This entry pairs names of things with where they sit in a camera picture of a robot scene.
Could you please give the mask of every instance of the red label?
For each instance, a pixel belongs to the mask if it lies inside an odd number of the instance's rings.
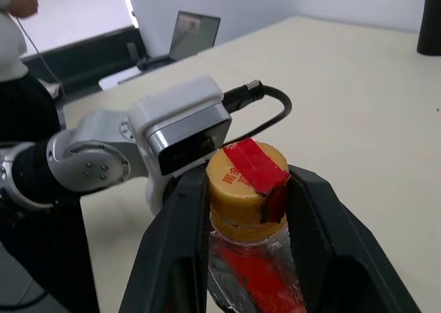
[[[274,188],[286,183],[289,173],[281,170],[252,139],[245,139],[237,144],[223,149],[228,159],[233,163],[237,173],[230,170],[224,181],[231,183],[239,173],[244,178],[239,179],[259,193],[269,196]]]

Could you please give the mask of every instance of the clear plastic bottle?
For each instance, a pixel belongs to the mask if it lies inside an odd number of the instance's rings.
[[[263,143],[258,146],[287,170],[279,151]],[[286,218],[261,222],[266,198],[254,192],[223,151],[213,156],[207,175],[214,229],[209,239],[209,273],[230,310],[305,313]]]

